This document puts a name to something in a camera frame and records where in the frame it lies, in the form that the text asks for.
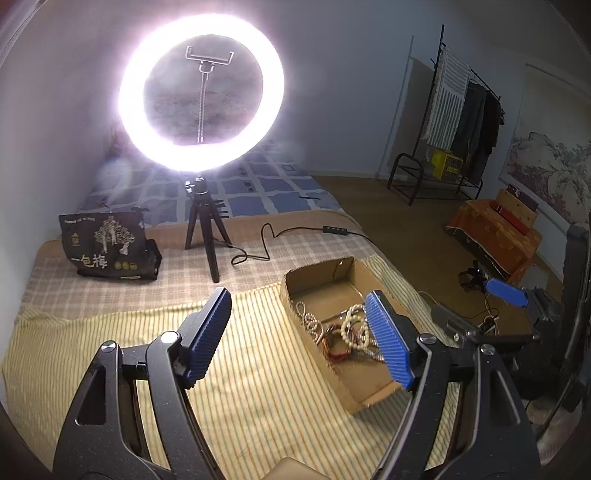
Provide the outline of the right white gloved hand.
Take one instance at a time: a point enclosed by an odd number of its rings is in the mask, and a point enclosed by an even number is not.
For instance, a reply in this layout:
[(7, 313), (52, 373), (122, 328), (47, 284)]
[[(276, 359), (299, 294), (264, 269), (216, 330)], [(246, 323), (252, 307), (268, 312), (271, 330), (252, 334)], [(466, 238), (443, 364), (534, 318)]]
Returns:
[[(526, 404), (528, 419), (533, 425), (542, 425), (550, 415), (554, 405), (555, 402), (548, 397), (528, 401)], [(537, 441), (542, 466), (546, 466), (570, 438), (580, 422), (582, 412), (582, 403), (573, 412), (569, 412), (563, 407), (557, 410), (541, 439)]]

